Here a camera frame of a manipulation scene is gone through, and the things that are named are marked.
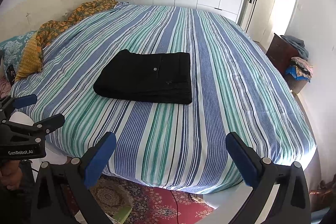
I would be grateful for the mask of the person's left hand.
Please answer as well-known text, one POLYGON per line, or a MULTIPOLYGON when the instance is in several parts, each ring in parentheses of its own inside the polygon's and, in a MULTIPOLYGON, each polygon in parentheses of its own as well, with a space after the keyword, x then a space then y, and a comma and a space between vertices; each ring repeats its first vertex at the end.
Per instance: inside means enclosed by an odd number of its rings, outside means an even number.
POLYGON ((22 170, 19 167, 20 161, 8 161, 1 166, 1 185, 8 190, 19 188, 23 177, 22 170))

